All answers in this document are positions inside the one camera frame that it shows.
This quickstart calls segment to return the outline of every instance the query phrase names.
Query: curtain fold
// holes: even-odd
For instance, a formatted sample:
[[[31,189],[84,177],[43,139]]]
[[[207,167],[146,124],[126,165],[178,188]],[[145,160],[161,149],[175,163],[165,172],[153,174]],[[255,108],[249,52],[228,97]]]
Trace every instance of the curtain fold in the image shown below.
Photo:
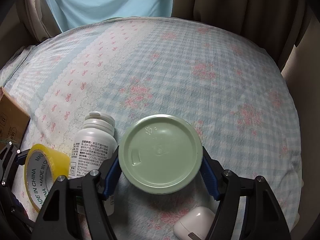
[[[20,21],[37,41],[61,33],[46,0],[17,0],[16,6]]]
[[[305,0],[173,0],[171,16],[244,36],[282,70],[308,27],[311,10]]]

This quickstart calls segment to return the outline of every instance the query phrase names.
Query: blue rubber grip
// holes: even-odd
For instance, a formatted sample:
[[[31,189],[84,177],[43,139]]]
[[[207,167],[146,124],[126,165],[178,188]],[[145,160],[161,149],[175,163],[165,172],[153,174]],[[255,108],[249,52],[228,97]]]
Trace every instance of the blue rubber grip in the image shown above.
[[[103,196],[106,199],[114,193],[116,186],[118,184],[121,172],[122,170],[120,168],[119,159],[117,157],[113,165],[111,166],[110,171],[105,179],[105,188],[103,191]]]
[[[202,158],[202,163],[200,167],[200,172],[202,175],[202,179],[204,181],[204,184],[207,188],[207,191],[215,200],[220,199],[220,193],[218,190],[218,180],[216,176],[214,175],[210,164],[208,163],[206,158]]]

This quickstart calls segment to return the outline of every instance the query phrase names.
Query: wall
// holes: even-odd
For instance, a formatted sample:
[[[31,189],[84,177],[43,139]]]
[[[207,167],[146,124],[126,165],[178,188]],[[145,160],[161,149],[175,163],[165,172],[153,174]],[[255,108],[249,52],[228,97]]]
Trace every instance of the wall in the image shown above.
[[[34,40],[20,23],[14,4],[0,25],[0,69],[21,46],[30,44]]]
[[[320,212],[320,23],[313,16],[282,71],[298,111],[301,130],[302,179],[300,220],[292,240],[300,240]]]

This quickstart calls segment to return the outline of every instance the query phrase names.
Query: checkered fabric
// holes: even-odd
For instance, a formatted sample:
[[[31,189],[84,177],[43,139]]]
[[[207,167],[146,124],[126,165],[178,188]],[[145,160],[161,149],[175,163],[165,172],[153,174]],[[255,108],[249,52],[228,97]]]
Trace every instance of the checkered fabric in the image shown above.
[[[301,189],[298,115],[275,62],[243,37],[175,18],[105,21],[41,43],[5,88],[31,114],[22,149],[42,143],[70,154],[84,117],[94,110],[114,117],[117,142],[147,115],[181,117],[225,169],[247,178],[263,175],[293,225]],[[25,191],[19,169],[13,192],[34,220]],[[233,239],[244,204],[241,199]],[[142,192],[122,175],[110,220],[119,239],[173,240],[173,224],[196,206],[218,206],[199,174],[169,195]]]

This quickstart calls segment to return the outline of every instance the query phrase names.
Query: barcode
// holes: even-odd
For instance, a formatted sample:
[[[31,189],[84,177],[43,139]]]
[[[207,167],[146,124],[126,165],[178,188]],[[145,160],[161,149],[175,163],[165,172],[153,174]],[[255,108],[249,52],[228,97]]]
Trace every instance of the barcode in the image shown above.
[[[115,204],[115,196],[111,195],[109,198],[110,198],[110,205],[114,205]]]

